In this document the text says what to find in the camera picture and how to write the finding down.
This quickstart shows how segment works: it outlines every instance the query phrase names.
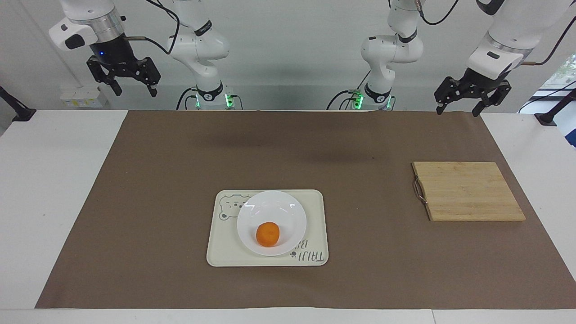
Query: cutting board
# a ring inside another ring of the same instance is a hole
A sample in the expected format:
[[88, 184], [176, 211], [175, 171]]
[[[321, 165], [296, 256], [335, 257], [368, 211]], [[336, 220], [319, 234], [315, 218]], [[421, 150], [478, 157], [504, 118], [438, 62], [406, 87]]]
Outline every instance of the cutting board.
[[431, 221], [524, 221], [494, 162], [414, 162], [414, 188]]

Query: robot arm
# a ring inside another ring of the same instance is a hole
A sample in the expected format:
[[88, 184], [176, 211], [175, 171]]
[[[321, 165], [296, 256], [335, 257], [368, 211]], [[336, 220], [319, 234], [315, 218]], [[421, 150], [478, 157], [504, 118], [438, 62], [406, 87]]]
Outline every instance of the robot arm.
[[388, 68], [389, 63], [412, 63], [422, 56], [423, 44], [417, 30], [419, 20], [414, 0], [394, 0], [388, 25], [396, 34], [369, 37], [362, 44], [362, 57], [371, 71], [362, 89], [363, 106], [369, 109], [385, 107], [396, 77], [395, 72]]
[[434, 96], [441, 114], [446, 105], [462, 98], [480, 98], [472, 110], [478, 116], [491, 105], [498, 106], [511, 86], [505, 80], [538, 45], [543, 33], [560, 19], [572, 0], [476, 0], [494, 22], [468, 58], [460, 80], [446, 77]]
[[180, 24], [190, 29], [181, 32], [171, 56], [186, 65], [196, 80], [199, 107], [227, 109], [230, 101], [226, 86], [211, 60], [222, 59], [230, 53], [228, 40], [212, 28], [201, 0], [173, 0]]
[[122, 89], [115, 77], [138, 80], [156, 96], [160, 73], [151, 58], [136, 59], [122, 26], [126, 18], [119, 16], [111, 0], [60, 0], [60, 4], [66, 18], [49, 31], [56, 46], [71, 51], [89, 45], [94, 55], [86, 64], [92, 76], [111, 86], [117, 96]]

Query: white bowl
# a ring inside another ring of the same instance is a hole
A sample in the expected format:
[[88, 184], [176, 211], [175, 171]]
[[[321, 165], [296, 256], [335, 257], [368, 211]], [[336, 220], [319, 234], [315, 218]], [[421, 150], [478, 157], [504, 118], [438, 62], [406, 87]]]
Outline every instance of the white bowl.
[[[280, 228], [275, 246], [263, 247], [256, 241], [258, 226], [273, 222]], [[296, 247], [306, 232], [306, 213], [302, 205], [287, 193], [264, 191], [250, 198], [240, 209], [237, 220], [240, 240], [260, 255], [273, 257]]]

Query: tray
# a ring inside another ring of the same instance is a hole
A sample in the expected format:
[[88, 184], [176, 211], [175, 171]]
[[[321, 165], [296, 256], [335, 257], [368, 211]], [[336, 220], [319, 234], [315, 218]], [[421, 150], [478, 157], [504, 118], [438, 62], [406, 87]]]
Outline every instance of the tray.
[[244, 246], [236, 229], [243, 204], [266, 190], [223, 190], [216, 195], [206, 261], [214, 267], [321, 266], [328, 261], [324, 198], [317, 190], [281, 190], [296, 198], [306, 211], [304, 238], [290, 252], [265, 257]]

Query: table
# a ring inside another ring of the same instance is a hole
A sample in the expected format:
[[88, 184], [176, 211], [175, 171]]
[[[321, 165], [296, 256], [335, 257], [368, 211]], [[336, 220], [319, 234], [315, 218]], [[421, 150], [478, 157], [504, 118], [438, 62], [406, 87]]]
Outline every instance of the table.
[[[576, 322], [576, 310], [32, 310], [125, 116], [39, 111], [0, 137], [0, 322]], [[576, 152], [531, 115], [482, 118], [574, 276]]]

